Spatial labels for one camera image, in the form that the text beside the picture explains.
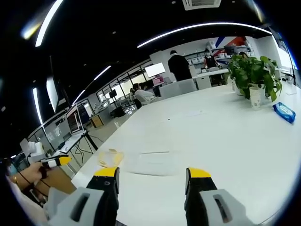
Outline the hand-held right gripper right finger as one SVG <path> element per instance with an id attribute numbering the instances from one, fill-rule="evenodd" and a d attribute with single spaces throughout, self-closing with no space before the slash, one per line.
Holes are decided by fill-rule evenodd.
<path id="1" fill-rule="evenodd" d="M 211 175 L 186 169 L 184 210 L 189 226 L 252 226 L 246 209 L 225 189 L 218 189 Z"/>

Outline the person's left hand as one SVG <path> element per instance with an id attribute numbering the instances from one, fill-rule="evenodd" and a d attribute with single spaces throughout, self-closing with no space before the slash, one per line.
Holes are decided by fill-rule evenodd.
<path id="1" fill-rule="evenodd" d="M 41 162 L 34 162 L 28 168 L 24 169 L 20 174 L 23 175 L 25 180 L 32 184 L 48 177 L 48 171 L 43 167 Z"/>

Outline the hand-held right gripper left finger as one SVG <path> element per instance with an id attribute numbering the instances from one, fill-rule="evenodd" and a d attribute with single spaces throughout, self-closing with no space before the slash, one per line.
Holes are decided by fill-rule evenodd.
<path id="1" fill-rule="evenodd" d="M 119 209 L 119 168 L 97 171 L 86 187 L 66 194 L 50 188 L 49 226 L 115 226 Z"/>

